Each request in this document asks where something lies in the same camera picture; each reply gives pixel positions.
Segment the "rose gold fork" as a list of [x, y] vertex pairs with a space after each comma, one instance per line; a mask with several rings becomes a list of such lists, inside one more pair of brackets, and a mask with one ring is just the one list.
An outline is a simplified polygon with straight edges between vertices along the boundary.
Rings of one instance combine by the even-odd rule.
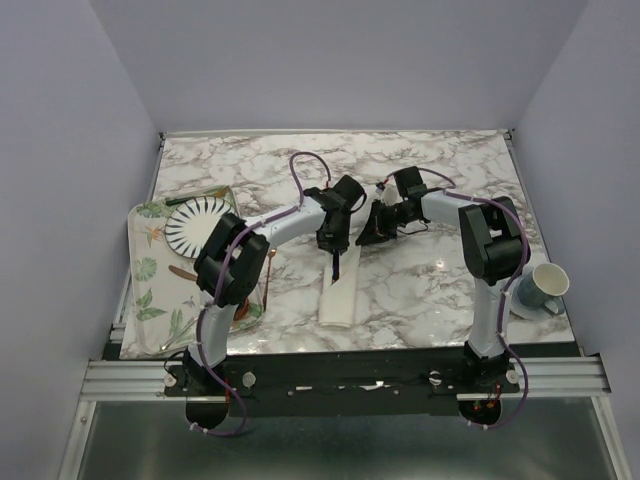
[[265, 279], [264, 291], [262, 296], [263, 312], [266, 312], [267, 310], [272, 263], [276, 253], [277, 253], [277, 249], [270, 249], [267, 255], [266, 279]]

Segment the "green chopsticks on tray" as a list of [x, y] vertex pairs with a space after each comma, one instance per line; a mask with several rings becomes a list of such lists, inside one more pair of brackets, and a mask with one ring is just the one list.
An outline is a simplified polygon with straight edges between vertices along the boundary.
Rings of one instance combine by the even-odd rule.
[[179, 197], [168, 197], [164, 200], [164, 204], [168, 207], [180, 205], [191, 199], [202, 196], [213, 196], [216, 198], [225, 198], [230, 190], [228, 185], [216, 186], [214, 188], [198, 190]]

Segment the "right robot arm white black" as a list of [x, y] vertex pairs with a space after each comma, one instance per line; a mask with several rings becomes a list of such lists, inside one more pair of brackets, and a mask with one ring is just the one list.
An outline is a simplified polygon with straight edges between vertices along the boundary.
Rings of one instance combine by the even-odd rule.
[[402, 198], [388, 205], [371, 204], [367, 222], [356, 239], [359, 246], [394, 240], [398, 229], [412, 222], [447, 224], [459, 230], [467, 270], [474, 277], [474, 316], [466, 348], [472, 360], [460, 367], [460, 379], [469, 390], [480, 392], [496, 380], [492, 362], [507, 350], [506, 329], [512, 285], [530, 258], [526, 232], [513, 201], [506, 197], [485, 199], [455, 191], [449, 177], [447, 188], [428, 188], [420, 167], [389, 174]]

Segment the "blue grey mug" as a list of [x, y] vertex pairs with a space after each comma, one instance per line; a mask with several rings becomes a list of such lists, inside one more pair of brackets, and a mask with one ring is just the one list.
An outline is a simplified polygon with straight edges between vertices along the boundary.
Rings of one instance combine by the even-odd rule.
[[563, 296], [570, 288], [566, 271], [554, 263], [526, 265], [515, 287], [515, 298], [524, 308], [551, 316], [566, 311]]

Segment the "white cloth napkin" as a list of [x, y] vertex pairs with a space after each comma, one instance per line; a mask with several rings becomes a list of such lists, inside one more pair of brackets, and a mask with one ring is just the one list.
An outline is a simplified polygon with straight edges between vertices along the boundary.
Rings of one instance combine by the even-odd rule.
[[360, 246], [350, 246], [340, 256], [339, 278], [336, 281], [332, 280], [332, 257], [326, 258], [318, 303], [318, 322], [321, 326], [347, 329], [355, 324], [360, 256]]

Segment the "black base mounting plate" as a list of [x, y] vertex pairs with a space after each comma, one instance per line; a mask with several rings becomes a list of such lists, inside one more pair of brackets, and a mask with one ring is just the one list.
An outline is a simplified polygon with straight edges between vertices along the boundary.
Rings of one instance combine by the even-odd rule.
[[258, 418], [457, 415], [520, 391], [507, 355], [477, 360], [465, 347], [230, 355], [214, 371], [220, 382], [187, 357], [169, 366], [164, 393]]

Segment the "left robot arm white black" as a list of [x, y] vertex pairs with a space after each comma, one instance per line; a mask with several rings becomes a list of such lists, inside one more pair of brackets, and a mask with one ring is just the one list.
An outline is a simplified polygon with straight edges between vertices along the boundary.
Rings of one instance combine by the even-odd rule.
[[201, 395], [214, 393], [222, 380], [219, 365], [238, 306], [253, 292], [267, 254], [306, 234], [330, 255], [330, 282], [344, 276], [341, 256], [349, 248], [351, 216], [366, 193], [345, 175], [325, 189], [304, 190], [296, 203], [261, 216], [241, 219], [225, 214], [195, 260], [196, 284], [205, 296], [196, 320], [196, 340], [188, 348], [195, 362], [187, 382]]

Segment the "aluminium frame rail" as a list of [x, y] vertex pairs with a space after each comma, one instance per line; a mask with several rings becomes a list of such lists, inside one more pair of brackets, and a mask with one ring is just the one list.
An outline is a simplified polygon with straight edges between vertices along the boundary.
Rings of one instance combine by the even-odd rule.
[[[611, 393], [597, 357], [525, 358], [528, 397], [602, 397]], [[170, 401], [165, 394], [164, 365], [156, 361], [92, 361], [80, 399], [86, 402]]]

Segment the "copper spoon on tray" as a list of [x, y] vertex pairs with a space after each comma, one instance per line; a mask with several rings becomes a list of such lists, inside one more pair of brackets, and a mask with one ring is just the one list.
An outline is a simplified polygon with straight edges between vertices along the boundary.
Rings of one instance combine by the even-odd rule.
[[184, 269], [181, 269], [181, 268], [179, 268], [177, 266], [169, 265], [168, 269], [174, 275], [176, 275], [176, 276], [178, 276], [180, 278], [183, 278], [185, 280], [188, 280], [188, 281], [196, 281], [197, 280], [197, 276], [195, 274], [190, 273], [190, 272], [188, 272], [188, 271], [186, 271]]

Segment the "white plate blue stripes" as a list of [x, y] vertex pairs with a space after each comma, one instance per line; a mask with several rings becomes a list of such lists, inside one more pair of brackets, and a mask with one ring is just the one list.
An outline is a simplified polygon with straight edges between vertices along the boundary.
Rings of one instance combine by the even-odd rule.
[[222, 216], [234, 212], [232, 204], [222, 198], [191, 198], [169, 216], [164, 227], [166, 242], [174, 253], [196, 259]]

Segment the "leaf pattern serving tray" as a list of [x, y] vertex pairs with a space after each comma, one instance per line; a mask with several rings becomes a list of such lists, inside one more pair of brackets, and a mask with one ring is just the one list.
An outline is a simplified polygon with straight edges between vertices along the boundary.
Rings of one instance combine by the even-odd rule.
[[[174, 265], [195, 274], [195, 259], [169, 248], [164, 227], [178, 205], [168, 207], [165, 199], [140, 204], [128, 214], [131, 297], [124, 315], [122, 359], [158, 358], [195, 341], [201, 291], [195, 281], [180, 278], [168, 269]], [[222, 199], [235, 211], [238, 209], [231, 187]]]

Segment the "white saucer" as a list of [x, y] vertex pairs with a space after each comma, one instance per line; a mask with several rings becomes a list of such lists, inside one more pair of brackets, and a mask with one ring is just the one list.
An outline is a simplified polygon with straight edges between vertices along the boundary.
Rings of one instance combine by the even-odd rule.
[[510, 310], [525, 320], [542, 321], [564, 315], [566, 312], [561, 298], [551, 298], [540, 306], [529, 307], [523, 305], [518, 298], [511, 300]]

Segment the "black and copper small bowl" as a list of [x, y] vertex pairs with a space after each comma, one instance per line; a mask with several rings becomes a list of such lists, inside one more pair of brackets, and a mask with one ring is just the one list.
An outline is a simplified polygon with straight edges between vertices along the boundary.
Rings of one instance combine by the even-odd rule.
[[249, 298], [245, 298], [244, 301], [237, 306], [234, 313], [233, 321], [237, 322], [246, 318], [249, 314], [249, 307]]

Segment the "iridescent purple utensil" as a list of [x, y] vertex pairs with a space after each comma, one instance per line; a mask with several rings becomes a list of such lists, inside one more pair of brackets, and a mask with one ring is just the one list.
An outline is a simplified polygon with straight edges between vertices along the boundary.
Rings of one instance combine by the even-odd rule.
[[332, 252], [332, 264], [331, 264], [331, 282], [335, 283], [340, 278], [340, 256], [341, 252], [339, 250], [334, 250]]

